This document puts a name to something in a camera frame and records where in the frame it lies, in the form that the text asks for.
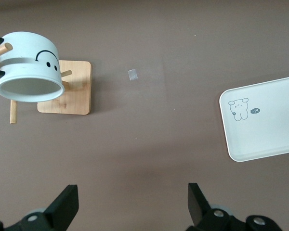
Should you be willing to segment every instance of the bear drawing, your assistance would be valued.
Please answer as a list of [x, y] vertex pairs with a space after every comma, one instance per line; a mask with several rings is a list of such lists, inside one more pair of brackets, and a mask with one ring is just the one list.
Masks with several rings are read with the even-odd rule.
[[240, 121], [241, 119], [247, 119], [247, 117], [249, 116], [247, 112], [247, 108], [249, 107], [247, 101], [248, 98], [229, 102], [230, 111], [232, 112], [232, 115], [234, 116], [236, 121]]

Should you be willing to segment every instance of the rectangular tray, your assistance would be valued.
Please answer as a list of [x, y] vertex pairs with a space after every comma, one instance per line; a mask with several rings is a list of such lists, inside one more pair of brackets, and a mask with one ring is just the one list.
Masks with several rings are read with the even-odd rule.
[[289, 77], [226, 90], [220, 107], [233, 160], [289, 153]]

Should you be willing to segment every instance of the wooden base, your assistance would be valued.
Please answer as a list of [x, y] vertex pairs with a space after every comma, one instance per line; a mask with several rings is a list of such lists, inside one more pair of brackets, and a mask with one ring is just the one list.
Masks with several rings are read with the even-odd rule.
[[62, 78], [68, 82], [64, 94], [51, 101], [38, 103], [42, 113], [87, 115], [91, 109], [92, 66], [85, 61], [60, 60], [61, 72], [71, 70], [72, 74]]

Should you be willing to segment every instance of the mug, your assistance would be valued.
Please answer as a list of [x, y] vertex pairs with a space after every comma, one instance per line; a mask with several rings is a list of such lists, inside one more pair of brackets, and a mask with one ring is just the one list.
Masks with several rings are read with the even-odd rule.
[[61, 96], [58, 50], [47, 38], [30, 32], [2, 37], [13, 50], [0, 55], [0, 95], [20, 102], [43, 102]]

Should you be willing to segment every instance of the screw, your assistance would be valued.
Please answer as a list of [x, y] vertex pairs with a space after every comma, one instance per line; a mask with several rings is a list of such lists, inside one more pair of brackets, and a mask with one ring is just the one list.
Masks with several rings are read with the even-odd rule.
[[223, 217], [223, 212], [221, 210], [215, 210], [214, 211], [214, 215], [219, 217], [219, 218], [222, 218]]
[[38, 218], [38, 216], [33, 215], [33, 216], [30, 216], [30, 217], [27, 219], [27, 221], [34, 221], [34, 220], [36, 220], [37, 218]]
[[254, 218], [254, 222], [257, 225], [265, 225], [265, 221], [262, 218]]

